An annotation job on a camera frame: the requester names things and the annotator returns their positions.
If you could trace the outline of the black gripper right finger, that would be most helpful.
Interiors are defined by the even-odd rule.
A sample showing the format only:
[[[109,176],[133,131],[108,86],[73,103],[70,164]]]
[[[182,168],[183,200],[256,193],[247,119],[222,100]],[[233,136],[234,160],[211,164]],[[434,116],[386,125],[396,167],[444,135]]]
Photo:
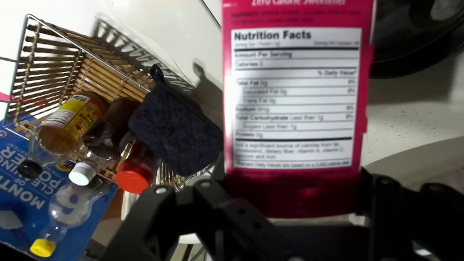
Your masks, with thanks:
[[[360,212],[370,218],[369,261],[464,261],[464,194],[443,183],[418,191],[398,180],[362,170]]]

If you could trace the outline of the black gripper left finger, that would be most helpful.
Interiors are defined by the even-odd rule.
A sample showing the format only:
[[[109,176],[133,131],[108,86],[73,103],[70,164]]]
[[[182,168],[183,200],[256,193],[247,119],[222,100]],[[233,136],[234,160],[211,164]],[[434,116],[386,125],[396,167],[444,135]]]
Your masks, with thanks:
[[[169,261],[188,234],[196,234],[215,261],[291,261],[298,254],[249,200],[204,180],[180,191],[147,189],[99,261]]]

